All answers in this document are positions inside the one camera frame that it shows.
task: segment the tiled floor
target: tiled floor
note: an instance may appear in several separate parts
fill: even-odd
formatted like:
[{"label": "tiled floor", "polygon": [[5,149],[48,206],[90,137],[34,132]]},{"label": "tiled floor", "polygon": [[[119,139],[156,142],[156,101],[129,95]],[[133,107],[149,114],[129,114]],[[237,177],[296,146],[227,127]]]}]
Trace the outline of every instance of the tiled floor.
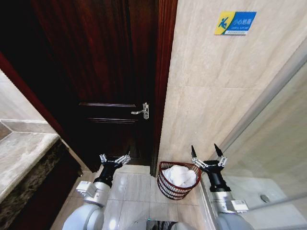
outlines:
[{"label": "tiled floor", "polygon": [[[78,178],[52,230],[62,229],[66,218],[83,204],[83,198],[74,191],[79,181],[93,181],[96,174],[84,172],[83,176]],[[203,230],[205,227],[197,199],[199,195],[197,186],[183,200],[170,200],[160,192],[156,178],[151,177],[144,166],[137,170],[125,167],[115,173],[104,213],[103,230],[125,230],[134,222],[148,218],[186,222],[198,230]]]}]

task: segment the marble countertop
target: marble countertop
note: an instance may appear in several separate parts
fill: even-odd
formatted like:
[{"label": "marble countertop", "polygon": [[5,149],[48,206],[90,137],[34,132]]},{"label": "marble countertop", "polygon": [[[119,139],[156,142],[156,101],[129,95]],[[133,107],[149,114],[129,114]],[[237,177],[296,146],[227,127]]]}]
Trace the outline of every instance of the marble countertop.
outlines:
[{"label": "marble countertop", "polygon": [[13,132],[0,141],[0,203],[58,139],[58,134]]}]

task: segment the beige marble wall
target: beige marble wall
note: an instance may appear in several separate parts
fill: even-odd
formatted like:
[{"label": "beige marble wall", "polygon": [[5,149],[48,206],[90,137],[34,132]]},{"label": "beige marble wall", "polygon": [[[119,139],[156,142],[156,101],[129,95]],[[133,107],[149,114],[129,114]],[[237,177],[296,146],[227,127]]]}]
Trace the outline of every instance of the beige marble wall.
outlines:
[{"label": "beige marble wall", "polygon": [[[222,11],[257,11],[246,36]],[[179,0],[159,161],[208,159],[307,36],[306,0]]]},{"label": "beige marble wall", "polygon": [[44,121],[16,86],[0,70],[0,119]]}]

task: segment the label sticker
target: label sticker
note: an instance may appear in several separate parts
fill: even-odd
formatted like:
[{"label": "label sticker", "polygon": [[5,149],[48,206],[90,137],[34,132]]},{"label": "label sticker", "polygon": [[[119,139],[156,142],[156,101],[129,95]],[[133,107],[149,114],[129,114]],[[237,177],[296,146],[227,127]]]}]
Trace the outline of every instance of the label sticker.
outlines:
[{"label": "label sticker", "polygon": [[256,12],[222,12],[215,29],[215,35],[246,35]]}]

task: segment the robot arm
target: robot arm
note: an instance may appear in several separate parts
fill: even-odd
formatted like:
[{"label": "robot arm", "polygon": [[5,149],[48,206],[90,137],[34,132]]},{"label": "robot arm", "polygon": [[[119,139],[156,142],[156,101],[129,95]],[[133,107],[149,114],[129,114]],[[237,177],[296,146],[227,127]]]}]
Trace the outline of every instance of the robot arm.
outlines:
[{"label": "robot arm", "polygon": [[247,212],[248,207],[244,200],[235,200],[231,195],[231,189],[226,185],[221,171],[224,169],[227,157],[217,147],[215,151],[218,159],[213,161],[200,161],[192,146],[192,162],[203,172],[207,173],[210,180],[210,191],[213,196],[213,203],[218,212],[216,219],[220,230],[253,230],[253,227],[237,213]]},{"label": "robot arm", "polygon": [[101,230],[104,223],[104,211],[112,187],[116,169],[130,161],[130,147],[126,155],[115,161],[108,161],[105,154],[100,155],[104,166],[101,174],[94,180],[81,181],[76,190],[84,196],[84,204],[77,208],[65,221],[63,230]]}]

